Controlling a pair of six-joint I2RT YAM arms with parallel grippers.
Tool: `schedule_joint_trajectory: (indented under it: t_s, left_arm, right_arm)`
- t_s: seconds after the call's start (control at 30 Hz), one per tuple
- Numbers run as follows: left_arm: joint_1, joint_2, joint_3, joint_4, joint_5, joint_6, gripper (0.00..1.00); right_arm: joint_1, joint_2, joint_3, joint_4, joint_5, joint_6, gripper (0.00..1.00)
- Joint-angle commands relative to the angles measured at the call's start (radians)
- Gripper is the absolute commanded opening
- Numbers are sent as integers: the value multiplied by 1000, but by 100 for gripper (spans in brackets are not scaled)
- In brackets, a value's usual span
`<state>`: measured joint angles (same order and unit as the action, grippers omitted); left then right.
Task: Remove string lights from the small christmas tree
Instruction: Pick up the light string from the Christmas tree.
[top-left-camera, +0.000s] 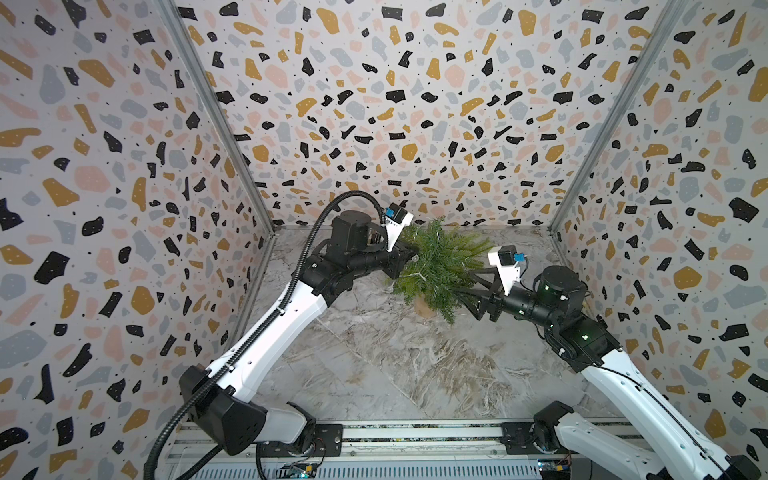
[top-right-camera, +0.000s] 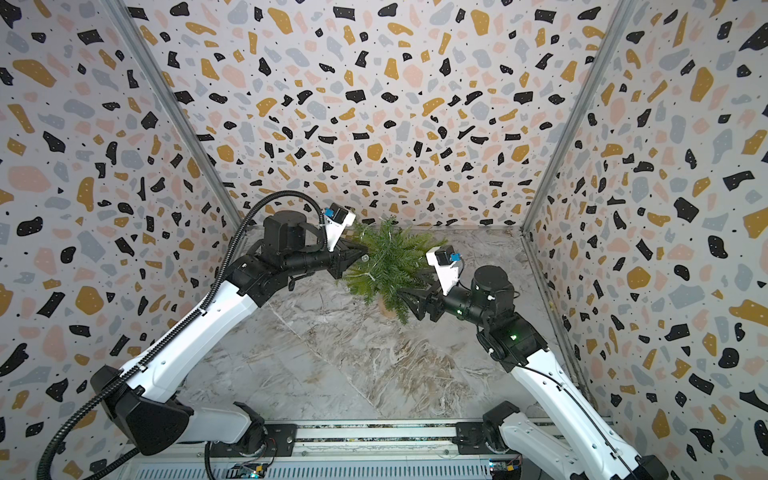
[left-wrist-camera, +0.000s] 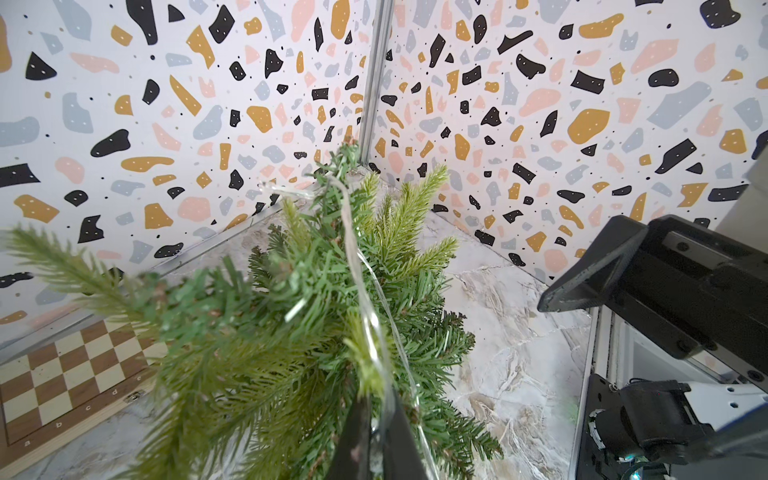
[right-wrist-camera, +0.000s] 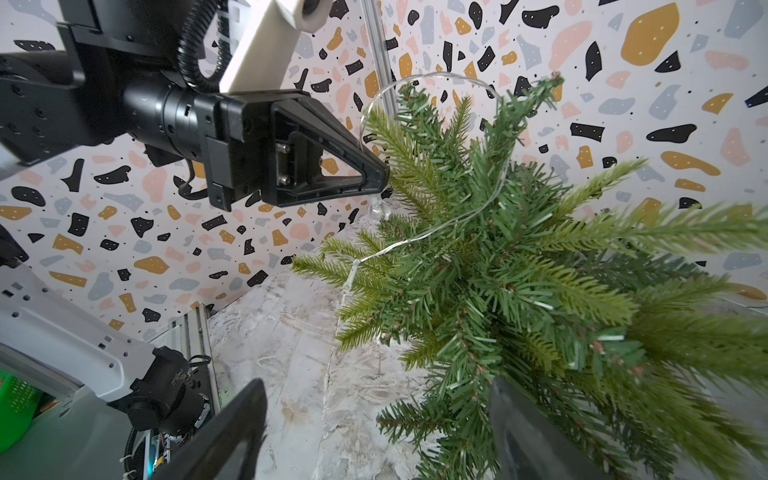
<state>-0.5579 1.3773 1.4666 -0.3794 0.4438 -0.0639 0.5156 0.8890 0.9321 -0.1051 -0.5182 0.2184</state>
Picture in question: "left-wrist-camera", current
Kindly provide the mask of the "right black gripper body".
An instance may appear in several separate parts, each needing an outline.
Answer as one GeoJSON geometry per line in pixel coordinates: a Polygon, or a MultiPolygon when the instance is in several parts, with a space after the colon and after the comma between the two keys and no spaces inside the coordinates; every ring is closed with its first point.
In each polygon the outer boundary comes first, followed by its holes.
{"type": "Polygon", "coordinates": [[[623,277],[623,317],[676,359],[706,351],[767,388],[767,256],[674,215],[648,225],[623,277]],[[650,318],[631,317],[636,301],[650,318]]]}

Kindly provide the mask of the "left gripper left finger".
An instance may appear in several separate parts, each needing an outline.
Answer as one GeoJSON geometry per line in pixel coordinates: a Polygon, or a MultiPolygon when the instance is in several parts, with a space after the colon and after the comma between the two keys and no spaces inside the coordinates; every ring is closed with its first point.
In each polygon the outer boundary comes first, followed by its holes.
{"type": "Polygon", "coordinates": [[[371,400],[357,399],[351,406],[325,480],[369,480],[371,400]]]}

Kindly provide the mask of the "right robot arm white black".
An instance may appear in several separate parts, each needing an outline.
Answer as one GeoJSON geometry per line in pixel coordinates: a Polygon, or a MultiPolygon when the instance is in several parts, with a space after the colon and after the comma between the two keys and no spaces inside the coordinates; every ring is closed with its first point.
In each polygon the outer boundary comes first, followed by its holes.
{"type": "Polygon", "coordinates": [[[666,215],[611,218],[540,297],[596,309],[573,479],[767,474],[767,257],[666,215]]]}

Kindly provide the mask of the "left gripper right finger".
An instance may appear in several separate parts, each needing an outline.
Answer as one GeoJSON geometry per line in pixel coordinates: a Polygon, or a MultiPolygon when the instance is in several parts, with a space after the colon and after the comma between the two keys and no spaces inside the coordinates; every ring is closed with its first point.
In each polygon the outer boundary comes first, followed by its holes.
{"type": "Polygon", "coordinates": [[[409,420],[394,387],[385,394],[379,422],[384,480],[427,480],[409,420]]]}

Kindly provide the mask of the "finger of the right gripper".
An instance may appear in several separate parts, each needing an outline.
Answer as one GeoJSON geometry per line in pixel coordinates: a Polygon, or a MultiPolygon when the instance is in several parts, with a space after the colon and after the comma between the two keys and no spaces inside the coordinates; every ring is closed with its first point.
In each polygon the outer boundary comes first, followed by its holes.
{"type": "Polygon", "coordinates": [[[611,218],[577,263],[540,297],[540,312],[604,305],[644,241],[647,225],[626,216],[611,218]]]}

